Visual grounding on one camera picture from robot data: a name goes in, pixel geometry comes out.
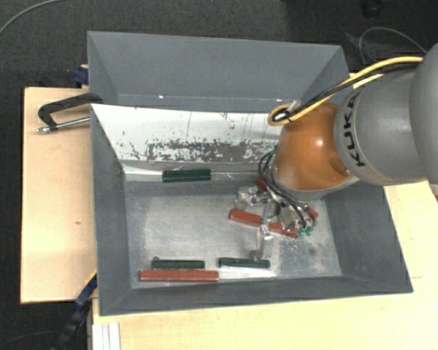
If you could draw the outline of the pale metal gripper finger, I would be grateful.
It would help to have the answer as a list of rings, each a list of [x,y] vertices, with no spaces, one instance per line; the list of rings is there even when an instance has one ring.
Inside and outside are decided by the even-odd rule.
[[[274,236],[266,225],[258,228],[256,249],[250,252],[253,260],[267,260],[272,256]]]
[[[267,193],[259,187],[240,187],[237,190],[235,208],[245,210],[248,207],[261,206],[267,203]]]

